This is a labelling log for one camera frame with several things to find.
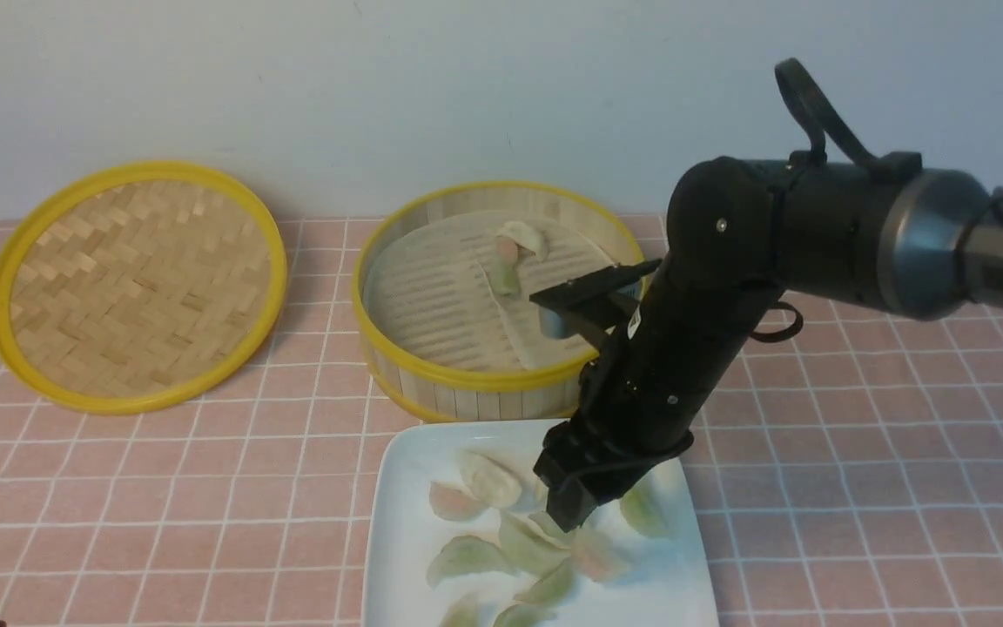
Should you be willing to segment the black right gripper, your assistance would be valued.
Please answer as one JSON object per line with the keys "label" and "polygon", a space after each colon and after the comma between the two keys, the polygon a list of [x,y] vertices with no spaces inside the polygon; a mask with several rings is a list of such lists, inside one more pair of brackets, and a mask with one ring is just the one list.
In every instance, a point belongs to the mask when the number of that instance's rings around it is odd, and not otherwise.
{"label": "black right gripper", "polygon": [[669,261],[645,278],[636,312],[582,367],[577,409],[547,432],[534,465],[562,532],[693,444],[694,417],[780,298],[776,283],[699,282]]}

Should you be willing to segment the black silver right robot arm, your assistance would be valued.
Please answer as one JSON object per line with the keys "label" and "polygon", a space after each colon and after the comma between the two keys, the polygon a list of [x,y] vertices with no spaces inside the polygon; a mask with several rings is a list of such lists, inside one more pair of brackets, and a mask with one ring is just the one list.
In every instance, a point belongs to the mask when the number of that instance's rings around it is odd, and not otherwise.
{"label": "black silver right robot arm", "polygon": [[691,424],[797,291],[907,319],[965,302],[1003,309],[1003,189],[961,171],[886,182],[855,165],[716,158],[686,173],[666,212],[660,260],[606,266],[530,294],[597,355],[580,401],[542,441],[534,472],[557,527],[580,527],[694,441]]}

